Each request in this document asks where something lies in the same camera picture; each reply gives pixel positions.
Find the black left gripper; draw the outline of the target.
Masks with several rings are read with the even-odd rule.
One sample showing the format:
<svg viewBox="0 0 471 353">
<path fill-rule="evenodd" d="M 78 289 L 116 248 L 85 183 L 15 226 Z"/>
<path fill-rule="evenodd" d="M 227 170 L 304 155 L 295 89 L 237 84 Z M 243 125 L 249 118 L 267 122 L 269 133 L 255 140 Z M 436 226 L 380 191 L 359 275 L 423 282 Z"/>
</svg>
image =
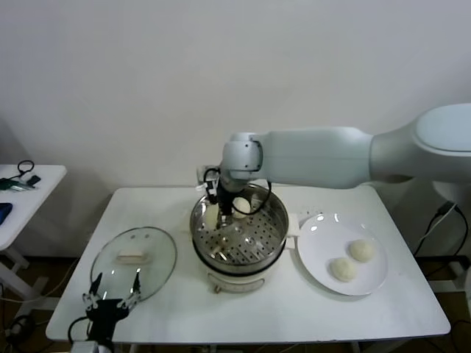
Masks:
<svg viewBox="0 0 471 353">
<path fill-rule="evenodd" d="M 141 300 L 140 269 L 136 271 L 130 294 L 127 298 L 100 299 L 97 295 L 102 280 L 99 274 L 91 282 L 87 293 L 82 300 L 87 307 L 86 316 L 91 322 L 88 338 L 91 340 L 112 340 L 116 325 L 129 315 L 129 308 L 134 307 Z"/>
</svg>

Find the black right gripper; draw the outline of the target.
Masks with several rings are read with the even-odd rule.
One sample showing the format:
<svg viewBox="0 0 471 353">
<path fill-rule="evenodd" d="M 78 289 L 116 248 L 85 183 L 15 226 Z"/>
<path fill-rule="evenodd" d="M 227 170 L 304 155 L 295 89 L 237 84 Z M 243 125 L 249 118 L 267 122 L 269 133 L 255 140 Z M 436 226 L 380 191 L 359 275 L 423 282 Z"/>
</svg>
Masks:
<svg viewBox="0 0 471 353">
<path fill-rule="evenodd" d="M 218 215 L 217 228 L 221 229 L 225 226 L 225 215 L 226 224 L 230 225 L 234 222 L 233 214 L 233 200 L 236 195 L 228 191 L 220 179 L 216 188 L 216 196 L 221 215 Z"/>
</svg>

